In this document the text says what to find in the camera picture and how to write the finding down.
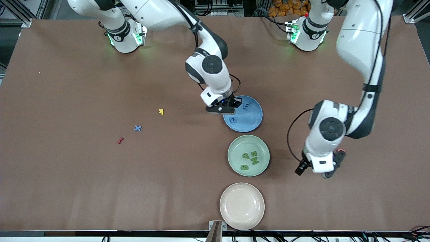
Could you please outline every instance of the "wire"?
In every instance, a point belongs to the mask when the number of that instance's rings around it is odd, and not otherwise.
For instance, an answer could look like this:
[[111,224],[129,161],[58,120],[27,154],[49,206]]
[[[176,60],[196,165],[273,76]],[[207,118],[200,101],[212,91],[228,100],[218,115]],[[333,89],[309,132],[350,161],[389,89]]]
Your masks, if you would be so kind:
[[107,238],[106,242],[111,242],[111,236],[108,232],[104,233],[103,238],[101,239],[101,242],[104,242],[104,240]]
[[282,32],[284,32],[284,33],[287,33],[287,34],[293,34],[293,32],[292,32],[292,31],[286,31],[286,30],[284,30],[283,28],[281,28],[281,26],[280,26],[280,25],[286,26],[287,24],[286,24],[286,23],[281,23],[281,22],[276,21],[275,17],[272,17],[272,19],[270,19],[270,18],[268,18],[268,17],[266,17],[266,16],[258,16],[258,17],[262,17],[262,18],[268,19],[270,22],[275,23],[275,24],[276,24],[276,26],[278,26],[278,28],[279,28]]
[[272,20],[271,18],[268,18],[268,17],[266,17],[266,16],[257,16],[257,17],[261,17],[261,18],[268,19],[270,22],[272,22],[272,23],[276,23],[276,24],[279,24],[279,25],[284,25],[284,26],[286,26],[286,25],[287,25],[286,23],[281,23],[281,22],[274,21],[274,20]]
[[385,46],[384,46],[384,56],[386,56],[387,54],[387,45],[388,45],[388,37],[390,36],[390,29],[391,29],[391,16],[390,16],[390,19],[388,19],[387,38],[385,40]]
[[196,48],[199,46],[199,37],[197,36],[197,33],[194,33],[194,41],[196,42]]
[[309,111],[312,111],[312,110],[313,110],[313,109],[307,109],[307,110],[303,111],[301,114],[299,114],[299,115],[294,119],[294,121],[290,124],[290,127],[288,127],[288,131],[287,131],[287,145],[288,145],[288,149],[290,150],[291,155],[292,155],[292,156],[294,156],[294,158],[295,158],[297,161],[301,161],[301,160],[299,160],[299,158],[297,158],[297,156],[295,156],[295,155],[294,155],[294,153],[293,153],[293,151],[291,150],[290,141],[289,141],[290,130],[291,130],[291,127],[293,127],[293,124],[296,122],[296,120],[298,120],[298,118],[300,118],[304,113],[309,112]]
[[375,232],[375,234],[377,235],[377,236],[379,236],[379,237],[381,237],[383,240],[385,240],[386,242],[391,242],[390,240],[388,240],[387,238],[385,238],[384,236],[382,236],[382,235],[379,235],[377,232]]
[[[378,1],[377,0],[373,0],[373,1],[375,2],[376,6],[378,7],[379,14],[381,15],[381,28],[380,28],[380,32],[379,32],[379,41],[378,41],[378,46],[379,46],[381,44],[381,40],[382,40],[382,28],[383,28],[383,25],[384,25],[384,18],[382,16],[381,6],[379,5]],[[369,77],[368,83],[372,80],[373,71],[375,70],[375,66],[376,66],[376,59],[378,58],[378,53],[379,53],[379,51],[376,50],[375,60],[373,61],[372,72],[370,73],[370,77]]]
[[237,82],[239,82],[239,85],[237,86],[236,90],[233,92],[233,93],[237,93],[237,91],[239,91],[239,89],[240,89],[240,85],[241,85],[240,80],[239,80],[239,78],[237,78],[237,77],[236,77],[235,75],[233,75],[233,74],[230,74],[230,76],[234,77],[234,78],[237,80]]
[[266,236],[262,236],[259,232],[257,232],[257,231],[255,231],[255,230],[250,230],[250,231],[252,231],[252,232],[254,232],[254,233],[256,233],[258,236],[260,236],[262,239],[264,239],[265,241],[267,241],[267,242],[271,242]]
[[282,32],[287,33],[287,34],[293,34],[293,32],[292,32],[292,31],[286,31],[286,30],[284,30],[283,28],[281,28],[281,26],[279,26],[279,23],[276,21],[275,17],[272,17],[272,18],[273,18],[273,20],[275,21],[276,26],[278,26],[278,28],[279,28]]
[[237,15],[236,15],[236,13],[234,12],[233,7],[230,9],[230,11],[231,11],[231,13],[232,13],[232,14],[234,14],[234,16],[235,16],[236,18],[239,18],[239,16],[237,16]]
[[[184,17],[184,19],[188,22],[188,24],[190,25],[190,28],[193,27],[193,23],[191,22],[191,20],[188,18],[188,16],[184,13],[184,11],[172,0],[168,0]],[[199,38],[197,37],[197,33],[194,34],[194,41],[196,42],[195,46],[197,48],[197,46],[199,45]]]
[[213,6],[214,6],[214,3],[212,0],[210,0],[210,2],[208,2],[208,8],[206,9],[206,11],[203,14],[196,13],[196,15],[201,17],[209,15],[212,12]]
[[416,230],[411,231],[411,233],[415,233],[415,232],[418,232],[420,230],[427,229],[427,228],[430,228],[430,225],[429,226],[422,226],[421,228],[417,228]]

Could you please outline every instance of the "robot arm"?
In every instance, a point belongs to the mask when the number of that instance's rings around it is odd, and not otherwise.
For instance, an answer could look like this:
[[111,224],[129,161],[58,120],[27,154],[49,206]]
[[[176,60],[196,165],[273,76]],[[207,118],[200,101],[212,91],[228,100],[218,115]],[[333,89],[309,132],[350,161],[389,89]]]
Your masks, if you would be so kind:
[[207,85],[200,95],[206,110],[234,114],[240,106],[241,99],[233,95],[230,74],[223,61],[228,54],[227,44],[182,5],[169,0],[123,0],[134,21],[124,18],[112,0],[68,0],[68,3],[75,12],[99,19],[111,44],[122,53],[132,52],[143,44],[142,25],[154,31],[174,25],[189,27],[203,42],[186,60],[185,69],[195,82]]
[[360,139],[369,135],[373,129],[385,71],[385,60],[379,42],[393,4],[392,0],[343,2],[342,7],[348,14],[339,33],[336,49],[345,62],[360,71],[364,86],[358,107],[324,100],[315,105],[310,115],[310,134],[303,148],[304,161],[301,166],[306,168],[303,163],[307,163],[314,172],[324,173],[324,178],[332,176],[339,166],[334,162],[336,154],[333,150],[343,138],[347,136]]

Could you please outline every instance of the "metal frame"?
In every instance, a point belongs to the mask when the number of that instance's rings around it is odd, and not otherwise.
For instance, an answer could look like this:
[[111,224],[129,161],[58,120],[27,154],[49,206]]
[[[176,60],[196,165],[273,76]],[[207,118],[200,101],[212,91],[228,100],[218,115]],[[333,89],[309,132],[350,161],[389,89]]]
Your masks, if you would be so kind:
[[212,221],[212,226],[209,224],[210,230],[209,234],[206,237],[206,242],[222,242],[222,230],[223,230],[223,222],[222,221]]
[[[368,230],[256,230],[259,235],[272,237],[280,233],[284,237],[302,236],[328,236],[328,237],[360,237],[363,232],[373,232]],[[410,231],[380,231],[379,235],[384,237],[402,238],[404,233]],[[184,237],[184,238],[205,238],[208,236],[207,230],[22,230],[22,231],[0,231],[0,237],[44,237],[44,236],[84,236],[84,237],[103,237],[106,234],[114,237]],[[250,237],[255,235],[255,231],[237,230],[222,231],[223,236]],[[426,232],[416,232],[416,236],[428,235]]]
[[42,0],[40,2],[39,8],[37,9],[37,13],[33,14],[24,4],[22,4],[19,0],[0,0],[0,3],[2,3],[2,5],[4,5],[8,11],[13,14],[16,19],[0,19],[0,27],[27,27],[28,24],[23,25],[23,21],[17,16],[17,14],[15,13],[15,8],[10,9],[9,7],[7,7],[6,5],[7,2],[12,2],[15,6],[20,5],[21,7],[24,7],[25,9],[23,10],[22,8],[19,9],[20,12],[29,12],[32,16],[31,19],[43,19],[45,18],[46,14],[47,14],[47,9],[48,7],[52,6],[53,1],[52,0]]
[[7,65],[0,62],[0,70],[6,71]]
[[418,0],[411,9],[403,14],[403,19],[407,24],[413,24],[430,16],[430,12],[423,14],[417,18],[417,15],[430,4],[430,0]]
[[18,0],[0,0],[0,3],[22,22],[23,28],[29,28],[31,19],[36,19],[36,16]]

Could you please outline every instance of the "table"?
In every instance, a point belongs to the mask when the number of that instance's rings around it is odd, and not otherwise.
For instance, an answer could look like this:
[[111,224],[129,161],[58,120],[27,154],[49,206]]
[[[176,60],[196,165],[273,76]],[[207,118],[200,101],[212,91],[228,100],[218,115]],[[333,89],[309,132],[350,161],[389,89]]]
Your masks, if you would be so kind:
[[[230,168],[228,146],[242,134],[205,113],[184,71],[194,49],[185,27],[150,32],[145,47],[121,54],[97,21],[34,20],[0,88],[1,230],[206,230],[221,219],[221,193],[236,182],[264,196],[259,230],[428,224],[430,68],[413,25],[393,17],[375,130],[345,138],[346,160],[323,180],[310,169],[294,173],[286,130],[320,100],[359,104],[362,76],[335,51],[343,17],[310,53],[264,19],[203,21],[229,45],[225,61],[242,81],[238,95],[263,108],[250,134],[269,147],[267,170],[241,177]],[[296,154],[307,118],[291,133]]]

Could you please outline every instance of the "black cable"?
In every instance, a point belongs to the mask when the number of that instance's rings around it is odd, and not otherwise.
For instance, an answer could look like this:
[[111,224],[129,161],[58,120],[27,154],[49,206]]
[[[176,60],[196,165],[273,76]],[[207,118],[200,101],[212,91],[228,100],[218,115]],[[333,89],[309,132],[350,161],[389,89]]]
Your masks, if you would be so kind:
[[379,237],[381,237],[383,240],[385,240],[386,242],[391,242],[389,239],[385,238],[384,236],[378,234],[377,232],[375,232],[375,234]]
[[[188,24],[190,25],[190,28],[192,28],[194,25],[191,22],[191,20],[188,18],[188,16],[184,13],[184,11],[172,0],[168,0],[184,17],[184,19],[188,22]],[[194,34],[194,41],[196,42],[195,46],[197,48],[197,46],[199,45],[199,39],[197,38],[197,33]]]
[[104,233],[103,238],[101,239],[101,242],[104,242],[104,240],[107,238],[106,242],[111,242],[111,236],[108,232]]
[[[380,28],[380,32],[379,32],[379,41],[378,41],[378,46],[379,46],[381,44],[381,40],[382,40],[382,29],[383,29],[383,25],[384,25],[384,18],[382,16],[381,6],[379,5],[378,1],[377,0],[373,0],[373,1],[375,2],[376,6],[378,7],[379,14],[381,15],[381,28]],[[379,53],[378,50],[376,50],[375,60],[373,61],[372,72],[370,73],[368,83],[372,80],[373,71],[375,70],[375,66],[376,66],[376,59],[378,58],[378,53]]]
[[252,232],[254,232],[254,233],[256,233],[258,236],[260,236],[262,239],[264,239],[265,241],[267,241],[267,242],[271,242],[266,236],[262,236],[259,232],[257,232],[257,231],[255,231],[255,230],[250,230],[250,231],[252,231]]
[[194,41],[196,42],[196,48],[199,46],[199,37],[197,36],[197,33],[194,33]]
[[279,26],[278,22],[276,21],[275,17],[272,17],[272,18],[273,18],[273,20],[275,21],[274,23],[276,24],[276,26],[278,26],[278,28],[279,28],[282,32],[287,33],[287,34],[293,34],[293,33],[294,33],[294,32],[292,32],[292,31],[287,31],[287,30],[284,30],[283,28],[281,28],[281,26]]
[[384,46],[384,56],[387,54],[388,37],[390,36],[390,28],[391,28],[391,16],[390,16],[390,19],[388,19],[387,38],[385,40],[385,46]]
[[239,80],[239,78],[237,78],[237,77],[236,77],[235,75],[233,75],[233,74],[230,74],[230,76],[232,76],[232,77],[236,78],[237,82],[239,82],[239,85],[237,86],[236,90],[233,92],[233,93],[237,93],[237,91],[239,91],[239,89],[240,89],[240,85],[241,85],[240,80]]
[[281,234],[279,234],[279,238],[283,241],[283,242],[289,242],[288,240],[286,240],[284,238],[284,232],[281,232]]
[[268,17],[263,16],[263,15],[260,15],[260,16],[257,16],[257,17],[261,17],[261,18],[268,19],[270,22],[272,22],[272,23],[277,23],[277,24],[279,24],[279,25],[284,25],[284,26],[286,26],[286,25],[287,25],[286,23],[281,23],[281,22],[274,21],[274,20],[272,20],[271,18],[268,18]]
[[417,228],[416,230],[411,231],[411,233],[415,233],[415,232],[418,232],[420,230],[427,229],[427,228],[430,228],[430,225],[428,225],[428,226],[422,226],[421,228]]
[[418,236],[417,238],[415,238],[415,239],[414,239],[414,240],[412,240],[411,242],[415,242],[415,241],[420,242],[420,239],[428,239],[428,238]]
[[290,150],[291,155],[292,155],[292,156],[294,156],[294,158],[295,158],[298,162],[300,162],[301,160],[299,160],[299,158],[297,158],[297,156],[295,156],[295,155],[294,155],[294,153],[293,153],[293,151],[291,150],[290,141],[289,141],[290,130],[291,130],[291,127],[293,126],[293,124],[296,122],[296,120],[298,120],[298,118],[300,118],[304,113],[309,112],[309,111],[312,111],[312,110],[313,110],[313,109],[307,109],[307,110],[303,111],[301,114],[299,114],[299,115],[294,119],[294,121],[290,124],[290,127],[288,127],[288,131],[287,131],[287,146],[288,146],[288,150]]
[[294,239],[292,239],[290,242],[294,242],[295,240],[297,240],[298,238],[300,238],[301,236],[297,236]]
[[213,3],[212,0],[210,0],[210,2],[208,2],[208,8],[206,9],[206,11],[203,14],[196,13],[196,15],[197,16],[201,16],[201,17],[209,15],[212,12],[213,6],[214,6],[214,3]]

